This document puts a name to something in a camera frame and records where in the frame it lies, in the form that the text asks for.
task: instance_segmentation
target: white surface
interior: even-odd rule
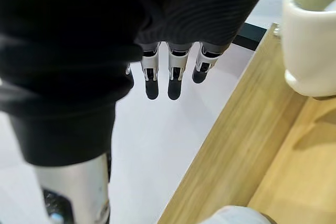
[[[167,96],[168,51],[160,46],[159,97],[145,96],[139,63],[135,86],[117,105],[110,184],[113,224],[154,224],[233,91],[252,51],[231,45],[202,84],[191,75],[199,44],[190,52],[177,101]],[[23,163],[7,117],[0,114],[0,221],[47,223],[32,168]]]

